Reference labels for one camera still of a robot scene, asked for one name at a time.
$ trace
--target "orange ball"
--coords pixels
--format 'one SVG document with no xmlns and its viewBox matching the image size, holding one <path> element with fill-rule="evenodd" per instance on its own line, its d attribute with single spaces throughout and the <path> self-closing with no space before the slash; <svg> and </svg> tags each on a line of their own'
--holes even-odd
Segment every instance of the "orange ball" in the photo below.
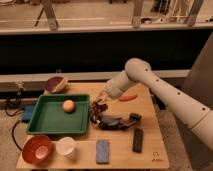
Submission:
<svg viewBox="0 0 213 171">
<path fill-rule="evenodd" d="M 75 103 L 72 100 L 65 100 L 62 106 L 64 112 L 72 112 L 75 108 Z"/>
</svg>

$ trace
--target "orange carrot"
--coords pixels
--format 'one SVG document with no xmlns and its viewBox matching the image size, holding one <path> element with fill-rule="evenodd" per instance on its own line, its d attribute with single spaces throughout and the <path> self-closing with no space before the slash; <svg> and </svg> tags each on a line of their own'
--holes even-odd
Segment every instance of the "orange carrot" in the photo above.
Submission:
<svg viewBox="0 0 213 171">
<path fill-rule="evenodd" d="M 121 102 L 125 102 L 125 101 L 130 101 L 130 100 L 134 100 L 138 97 L 137 94 L 131 95 L 131 96 L 121 96 L 118 98 L 119 101 Z"/>
</svg>

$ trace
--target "dark blue object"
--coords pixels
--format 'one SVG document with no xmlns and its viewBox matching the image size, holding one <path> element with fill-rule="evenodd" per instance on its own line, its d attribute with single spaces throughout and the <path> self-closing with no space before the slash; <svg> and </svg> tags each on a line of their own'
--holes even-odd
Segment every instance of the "dark blue object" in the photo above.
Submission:
<svg viewBox="0 0 213 171">
<path fill-rule="evenodd" d="M 33 109 L 34 105 L 25 106 L 25 110 L 21 119 L 22 122 L 28 123 L 30 121 L 33 114 Z"/>
</svg>

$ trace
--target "green tray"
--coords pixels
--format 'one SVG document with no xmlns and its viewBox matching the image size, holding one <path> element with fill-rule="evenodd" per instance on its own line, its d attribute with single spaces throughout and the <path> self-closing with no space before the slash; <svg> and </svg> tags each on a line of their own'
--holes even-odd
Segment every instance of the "green tray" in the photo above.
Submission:
<svg viewBox="0 0 213 171">
<path fill-rule="evenodd" d="M 62 109 L 65 100 L 75 102 L 75 110 L 66 113 Z M 89 95 L 53 94 L 41 95 L 27 128 L 28 134 L 83 134 L 89 118 Z"/>
</svg>

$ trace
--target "gray floor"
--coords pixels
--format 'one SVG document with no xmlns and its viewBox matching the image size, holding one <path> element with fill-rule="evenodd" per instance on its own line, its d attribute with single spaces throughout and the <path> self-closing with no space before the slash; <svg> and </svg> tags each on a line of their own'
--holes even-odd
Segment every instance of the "gray floor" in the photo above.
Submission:
<svg viewBox="0 0 213 171">
<path fill-rule="evenodd" d="M 191 171 L 191 165 L 187 158 L 183 142 L 180 138 L 176 122 L 171 112 L 167 110 L 158 110 L 156 106 L 157 117 L 161 128 L 162 136 L 167 149 L 170 168 L 169 171 Z M 21 115 L 8 117 L 3 110 L 0 114 L 0 171 L 15 171 L 16 163 L 20 151 L 12 141 L 11 131 L 14 123 L 20 119 Z M 25 141 L 26 124 L 19 124 L 15 130 L 15 137 L 20 146 Z"/>
</svg>

